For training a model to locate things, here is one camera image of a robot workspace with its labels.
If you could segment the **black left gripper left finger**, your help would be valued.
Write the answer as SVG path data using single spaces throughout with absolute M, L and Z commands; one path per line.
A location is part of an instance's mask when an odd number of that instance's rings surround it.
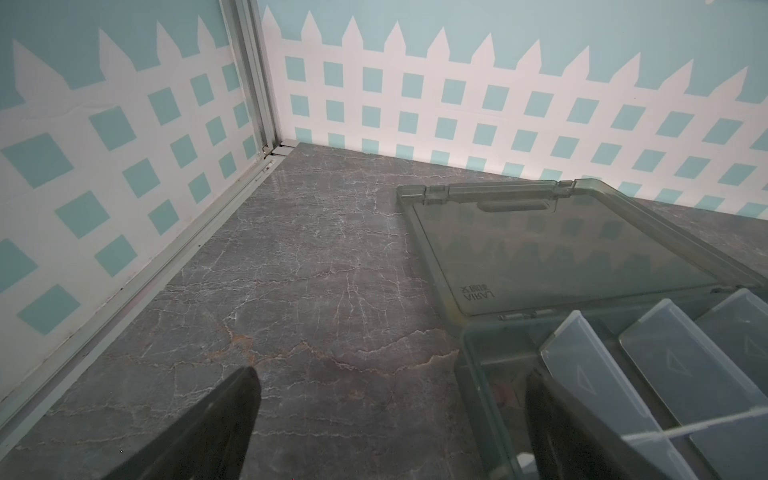
M 256 370 L 241 367 L 107 479 L 238 479 L 261 403 Z

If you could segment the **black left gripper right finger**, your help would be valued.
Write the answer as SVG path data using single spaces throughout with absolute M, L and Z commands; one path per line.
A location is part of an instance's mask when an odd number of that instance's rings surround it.
M 525 417 L 541 479 L 665 479 L 548 372 L 526 377 Z

